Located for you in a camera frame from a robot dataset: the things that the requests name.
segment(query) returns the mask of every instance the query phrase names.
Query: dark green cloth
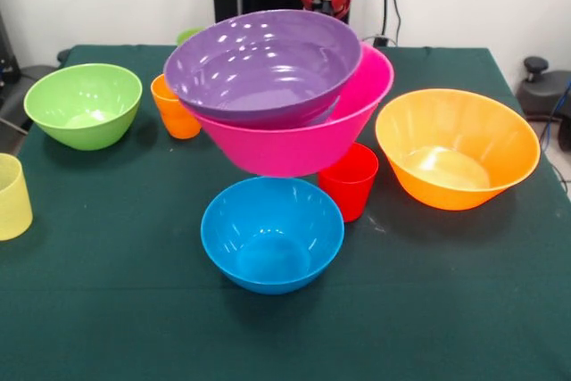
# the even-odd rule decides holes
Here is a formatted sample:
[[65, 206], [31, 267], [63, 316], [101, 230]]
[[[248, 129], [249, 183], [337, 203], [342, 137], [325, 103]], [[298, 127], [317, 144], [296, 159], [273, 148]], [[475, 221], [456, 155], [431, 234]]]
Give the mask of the dark green cloth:
[[[542, 159], [472, 211], [438, 211], [381, 158], [338, 257], [293, 294], [252, 294], [207, 259], [209, 201], [247, 175], [202, 133], [168, 137], [148, 90], [170, 46], [78, 46], [145, 92], [118, 144], [82, 153], [33, 128], [34, 222], [0, 244], [2, 380], [560, 380], [571, 377], [571, 205]], [[456, 87], [517, 108], [489, 52], [388, 49], [388, 98]]]

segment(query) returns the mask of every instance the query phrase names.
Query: green cup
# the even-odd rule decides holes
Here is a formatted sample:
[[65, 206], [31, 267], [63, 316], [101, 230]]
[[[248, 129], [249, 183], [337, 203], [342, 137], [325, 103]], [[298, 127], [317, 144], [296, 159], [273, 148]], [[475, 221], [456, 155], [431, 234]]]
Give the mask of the green cup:
[[181, 46], [188, 38], [194, 36], [196, 33], [200, 33], [203, 30], [203, 28], [196, 28], [183, 31], [177, 36], [177, 46]]
[[103, 149], [128, 130], [143, 86], [113, 64], [81, 64], [55, 71], [29, 89], [24, 110], [45, 133], [81, 151]]

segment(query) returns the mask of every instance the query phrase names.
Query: magenta bowl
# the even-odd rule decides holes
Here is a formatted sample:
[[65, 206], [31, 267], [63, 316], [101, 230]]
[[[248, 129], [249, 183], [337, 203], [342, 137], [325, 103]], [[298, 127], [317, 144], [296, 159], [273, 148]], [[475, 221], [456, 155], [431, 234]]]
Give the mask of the magenta bowl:
[[316, 173], [339, 161], [393, 85], [393, 66], [371, 46], [322, 124], [265, 130], [233, 127], [195, 117], [222, 152], [240, 169], [260, 176], [293, 178]]
[[343, 22], [308, 11], [241, 15], [177, 48], [165, 79], [193, 113], [247, 128], [296, 128], [338, 99], [360, 63]]

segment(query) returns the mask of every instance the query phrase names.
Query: purple bowl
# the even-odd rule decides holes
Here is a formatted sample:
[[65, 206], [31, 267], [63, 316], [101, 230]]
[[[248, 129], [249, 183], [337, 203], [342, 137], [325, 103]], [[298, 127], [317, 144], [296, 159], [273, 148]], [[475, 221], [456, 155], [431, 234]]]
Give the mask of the purple bowl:
[[296, 128], [337, 100], [357, 69], [360, 41], [344, 23], [308, 11], [241, 15], [190, 37], [164, 67], [191, 111], [229, 125]]

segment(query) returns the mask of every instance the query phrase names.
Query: cup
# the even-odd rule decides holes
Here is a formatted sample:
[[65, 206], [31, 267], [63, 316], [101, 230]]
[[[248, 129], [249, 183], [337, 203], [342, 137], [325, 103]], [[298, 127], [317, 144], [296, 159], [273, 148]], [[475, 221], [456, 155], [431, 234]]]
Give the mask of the cup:
[[177, 36], [177, 46], [181, 46], [186, 42], [187, 39], [194, 36], [196, 33], [200, 33], [203, 30], [204, 30], [203, 28], [197, 28], [197, 29], [188, 29], [183, 31]]
[[368, 147], [353, 143], [338, 162], [318, 173], [318, 185], [341, 210], [344, 222], [358, 219], [378, 172], [378, 158]]
[[20, 161], [0, 153], [0, 241], [23, 234], [31, 223], [32, 208]]
[[200, 133], [200, 123], [183, 107], [177, 95], [170, 91], [164, 75], [155, 78], [151, 84], [151, 92], [161, 113], [162, 123], [171, 136], [186, 139]]

